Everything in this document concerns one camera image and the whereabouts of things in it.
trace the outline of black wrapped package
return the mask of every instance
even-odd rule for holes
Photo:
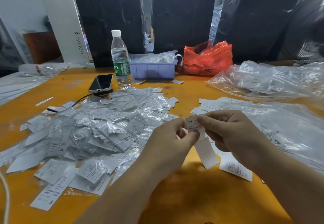
[[[272,60],[271,49],[298,0],[225,0],[214,44],[232,44],[233,62]]]
[[[145,54],[143,0],[75,0],[95,67],[111,67],[111,31],[119,29],[128,53]]]
[[[154,53],[208,41],[215,0],[152,0]]]

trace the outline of purple plastic tray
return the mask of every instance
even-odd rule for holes
[[[130,62],[131,74],[135,79],[174,79],[178,58],[173,63],[136,63]]]

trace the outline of smartphone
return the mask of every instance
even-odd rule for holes
[[[97,75],[89,88],[89,93],[111,90],[113,77],[112,74]]]

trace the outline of white cable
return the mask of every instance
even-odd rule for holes
[[[0,178],[2,180],[2,184],[3,184],[3,187],[4,187],[5,192],[6,192],[6,208],[5,208],[5,214],[4,214],[4,217],[3,217],[3,224],[8,224],[9,209],[10,209],[10,191],[9,191],[9,187],[8,187],[6,178],[3,176],[1,171],[0,171]]]

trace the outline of plastic bottle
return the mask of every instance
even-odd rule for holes
[[[60,69],[54,68],[50,64],[26,63],[18,66],[18,70],[24,75],[43,75],[46,77],[52,77],[61,73]]]
[[[117,84],[120,89],[132,86],[132,76],[129,68],[128,51],[122,40],[120,30],[112,30],[111,57],[114,63]]]

